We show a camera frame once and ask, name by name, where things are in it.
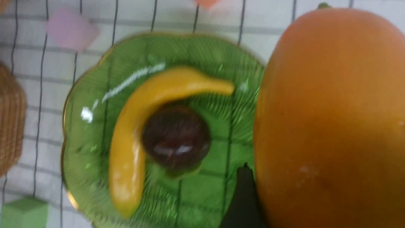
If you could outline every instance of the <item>scalloped plate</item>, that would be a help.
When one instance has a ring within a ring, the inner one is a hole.
[[[115,122],[131,93],[155,74],[149,70],[134,80],[137,72],[178,65],[233,81],[237,89],[231,97],[202,94],[184,101],[210,127],[213,141],[208,156],[198,173],[181,181],[161,175],[149,163],[147,179],[155,181],[146,182],[139,209],[124,220],[108,190]],[[207,35],[143,34],[111,48],[73,86],[65,103],[62,172],[74,206],[97,228],[218,227],[232,199],[236,168],[245,162],[254,166],[252,130],[263,73],[264,65],[251,54]],[[120,85],[122,90],[114,92]],[[114,96],[105,99],[109,91]],[[83,110],[91,116],[83,118]]]

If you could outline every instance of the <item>checkered tablecloth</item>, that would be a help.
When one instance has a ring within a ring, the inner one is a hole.
[[[145,31],[211,33],[267,61],[291,21],[320,2],[220,0],[206,11],[193,0],[12,0],[0,15],[0,60],[24,88],[28,109],[21,159],[0,179],[1,204],[35,196],[50,204],[46,228],[91,227],[71,205],[62,183],[62,109],[74,82],[117,41]],[[405,0],[325,2],[378,13],[405,32]],[[82,13],[100,30],[84,53],[58,48],[47,38],[45,23],[61,6]]]

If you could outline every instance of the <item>foam cube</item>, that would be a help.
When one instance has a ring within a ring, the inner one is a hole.
[[[1,228],[44,228],[47,225],[48,204],[35,198],[24,198],[4,204]]]
[[[195,1],[201,7],[206,8],[206,9],[211,8],[213,5],[215,5],[218,2],[218,0],[195,0]]]
[[[48,37],[58,46],[84,51],[98,36],[98,29],[70,8],[57,9],[47,22]]]

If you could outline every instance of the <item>pink block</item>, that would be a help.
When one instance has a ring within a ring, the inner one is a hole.
[[[79,13],[62,7],[47,22],[47,33],[60,47],[82,52],[96,39],[98,29]]]

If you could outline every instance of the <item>orange block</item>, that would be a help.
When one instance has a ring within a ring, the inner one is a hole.
[[[213,5],[215,5],[218,0],[195,0],[200,6],[209,9],[211,8]]]

